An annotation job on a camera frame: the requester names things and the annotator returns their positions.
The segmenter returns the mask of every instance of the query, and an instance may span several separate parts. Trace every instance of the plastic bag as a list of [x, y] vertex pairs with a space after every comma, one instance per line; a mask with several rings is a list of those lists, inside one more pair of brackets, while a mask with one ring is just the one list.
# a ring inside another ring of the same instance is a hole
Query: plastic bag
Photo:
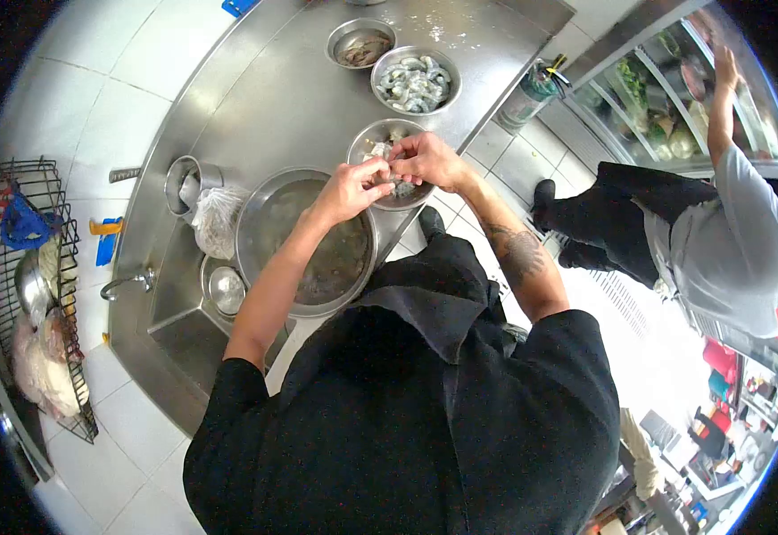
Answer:
[[52, 309], [44, 319], [44, 324], [38, 329], [41, 343], [47, 358], [53, 362], [65, 363], [64, 323], [62, 313], [58, 308]]
[[212, 187], [199, 195], [193, 228], [195, 244], [214, 259], [234, 257], [237, 213], [248, 192], [240, 187]]
[[21, 314], [15, 321], [14, 337], [11, 340], [11, 367], [17, 388], [26, 399], [40, 405], [44, 396], [37, 385], [38, 360], [32, 355], [32, 346], [37, 344], [38, 335], [35, 334], [32, 323], [28, 317]]
[[[54, 332], [51, 328], [52, 337], [55, 337]], [[75, 416], [80, 412], [80, 405], [76, 401], [68, 364], [64, 359], [57, 362], [47, 355], [49, 341], [42, 339], [43, 333], [43, 328], [34, 332], [26, 316], [17, 318], [12, 341], [12, 367], [17, 388], [56, 420]]]

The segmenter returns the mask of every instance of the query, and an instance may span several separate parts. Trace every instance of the black shoe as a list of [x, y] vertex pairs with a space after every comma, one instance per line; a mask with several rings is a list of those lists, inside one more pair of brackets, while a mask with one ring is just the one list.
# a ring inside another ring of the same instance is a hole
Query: black shoe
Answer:
[[562, 247], [561, 252], [559, 253], [559, 265], [566, 270], [575, 267], [582, 267], [577, 262], [576, 247], [571, 247], [571, 244], [573, 244], [573, 240], [568, 241], [567, 245]]
[[422, 234], [425, 235], [427, 243], [430, 243], [435, 236], [446, 233], [446, 224], [433, 206], [425, 206], [419, 212], [419, 224], [422, 226]]
[[532, 223], [542, 233], [549, 231], [547, 227], [543, 225], [544, 217], [546, 215], [546, 208], [555, 200], [555, 181], [548, 178], [538, 182], [534, 187], [534, 198], [532, 205]]

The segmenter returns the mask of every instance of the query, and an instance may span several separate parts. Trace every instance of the yellow clip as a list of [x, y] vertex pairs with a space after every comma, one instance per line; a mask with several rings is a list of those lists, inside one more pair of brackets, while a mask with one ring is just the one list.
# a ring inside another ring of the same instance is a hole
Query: yellow clip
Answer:
[[122, 224], [124, 220], [119, 222], [99, 223], [94, 222], [91, 219], [88, 220], [88, 231], [92, 233], [92, 236], [103, 236], [109, 234], [118, 234], [121, 232]]

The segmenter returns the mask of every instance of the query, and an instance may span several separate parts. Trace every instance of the peeled shrimp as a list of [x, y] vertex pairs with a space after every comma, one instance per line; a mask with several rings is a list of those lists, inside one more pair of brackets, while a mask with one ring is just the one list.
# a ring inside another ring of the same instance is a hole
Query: peeled shrimp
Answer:
[[386, 68], [377, 94], [396, 110], [429, 113], [450, 96], [448, 71], [429, 56], [404, 58]]

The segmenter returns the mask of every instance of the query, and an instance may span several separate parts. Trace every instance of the blue cloth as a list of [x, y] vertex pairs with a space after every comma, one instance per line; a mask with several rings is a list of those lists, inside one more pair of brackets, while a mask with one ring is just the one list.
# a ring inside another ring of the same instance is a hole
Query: blue cloth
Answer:
[[26, 197], [15, 193], [5, 208], [0, 235], [3, 243], [12, 249], [37, 249], [61, 226], [61, 217], [52, 212], [40, 213]]
[[[120, 222], [121, 218], [108, 218], [104, 219], [104, 224], [109, 222]], [[112, 262], [112, 254], [116, 250], [116, 242], [118, 241], [118, 233], [102, 235], [98, 239], [98, 257], [95, 259], [95, 265], [106, 265]]]
[[233, 16], [239, 17], [249, 11], [249, 8], [257, 3], [258, 0], [225, 0], [223, 2], [223, 9]]

